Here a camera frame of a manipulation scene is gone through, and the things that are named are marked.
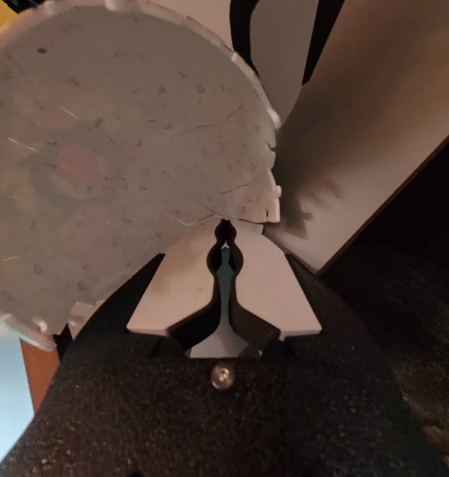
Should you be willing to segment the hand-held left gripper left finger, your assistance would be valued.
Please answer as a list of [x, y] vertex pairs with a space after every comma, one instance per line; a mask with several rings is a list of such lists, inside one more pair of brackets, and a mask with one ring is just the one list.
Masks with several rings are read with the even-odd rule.
[[210, 219], [165, 252], [127, 329], [174, 340], [205, 340], [218, 327], [222, 264], [221, 219]]

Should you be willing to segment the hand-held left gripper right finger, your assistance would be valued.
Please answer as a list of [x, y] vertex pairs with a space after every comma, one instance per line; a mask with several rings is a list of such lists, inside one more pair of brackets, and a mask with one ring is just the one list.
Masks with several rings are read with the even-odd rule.
[[233, 331], [247, 342], [320, 333], [322, 326], [284, 252], [252, 224], [235, 219], [230, 224]]

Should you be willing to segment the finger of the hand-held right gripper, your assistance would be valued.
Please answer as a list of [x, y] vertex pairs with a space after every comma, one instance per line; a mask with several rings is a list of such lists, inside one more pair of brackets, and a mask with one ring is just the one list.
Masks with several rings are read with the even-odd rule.
[[233, 49], [257, 74], [281, 124], [301, 90], [314, 22], [314, 0], [230, 1]]
[[233, 50], [229, 0], [162, 0], [161, 5], [193, 18], [219, 36]]

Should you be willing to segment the colourful cartoon puzzle ball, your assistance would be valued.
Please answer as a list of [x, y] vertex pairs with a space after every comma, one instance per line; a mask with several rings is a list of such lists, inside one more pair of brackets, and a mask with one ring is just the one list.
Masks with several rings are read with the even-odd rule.
[[151, 1], [45, 1], [0, 27], [0, 324], [50, 352], [213, 217], [280, 221], [281, 120], [215, 33]]

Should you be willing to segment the white desk with wooden edge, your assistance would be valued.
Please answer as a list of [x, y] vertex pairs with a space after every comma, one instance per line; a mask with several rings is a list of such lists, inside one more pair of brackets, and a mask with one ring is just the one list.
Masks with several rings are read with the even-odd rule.
[[32, 421], [58, 365], [42, 319], [29, 329], [0, 309], [0, 461]]

